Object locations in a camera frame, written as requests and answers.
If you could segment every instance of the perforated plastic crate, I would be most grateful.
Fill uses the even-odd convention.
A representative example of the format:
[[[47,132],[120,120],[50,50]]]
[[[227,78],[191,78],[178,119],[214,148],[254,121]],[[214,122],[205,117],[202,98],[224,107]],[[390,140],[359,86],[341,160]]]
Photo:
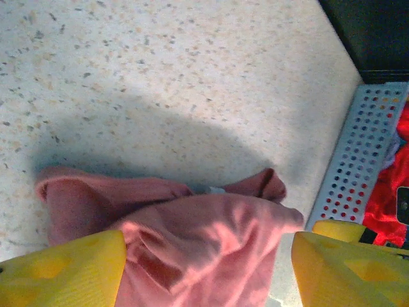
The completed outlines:
[[[405,106],[408,85],[387,83],[357,88],[306,230],[322,219],[362,222]]]

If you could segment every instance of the black object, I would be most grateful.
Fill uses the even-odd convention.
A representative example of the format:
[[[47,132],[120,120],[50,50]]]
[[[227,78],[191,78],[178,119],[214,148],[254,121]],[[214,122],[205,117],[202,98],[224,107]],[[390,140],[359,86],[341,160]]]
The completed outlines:
[[[409,81],[409,0],[319,0],[367,84]]]
[[[360,243],[372,244],[378,234],[369,228],[365,228],[364,233],[360,236]]]
[[[396,217],[399,222],[409,225],[409,187],[397,189]]]

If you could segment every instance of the speckled floor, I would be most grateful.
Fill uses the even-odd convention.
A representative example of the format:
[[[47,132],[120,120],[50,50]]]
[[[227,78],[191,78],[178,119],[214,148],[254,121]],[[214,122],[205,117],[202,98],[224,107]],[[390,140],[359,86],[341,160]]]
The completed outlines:
[[[46,246],[50,164],[210,185],[273,166],[308,215],[359,82],[315,0],[0,0],[0,28],[0,260]],[[270,306],[300,304],[290,246]]]

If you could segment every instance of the hole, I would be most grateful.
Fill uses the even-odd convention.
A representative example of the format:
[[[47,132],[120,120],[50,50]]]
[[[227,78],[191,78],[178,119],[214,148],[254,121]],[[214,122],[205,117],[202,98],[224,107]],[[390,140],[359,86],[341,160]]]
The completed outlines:
[[[405,277],[399,271],[395,271],[393,266],[387,262],[372,259],[353,259],[346,260],[344,263],[364,281],[398,283],[405,280]]]

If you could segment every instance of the pink cloth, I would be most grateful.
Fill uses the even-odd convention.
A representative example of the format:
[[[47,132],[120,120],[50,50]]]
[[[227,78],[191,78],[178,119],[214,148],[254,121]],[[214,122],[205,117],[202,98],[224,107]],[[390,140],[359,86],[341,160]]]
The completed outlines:
[[[286,190],[272,169],[224,188],[193,195],[168,180],[63,167],[45,169],[36,184],[50,212],[51,245],[105,229],[124,233],[116,307],[263,306],[281,235],[304,220],[275,202]]]

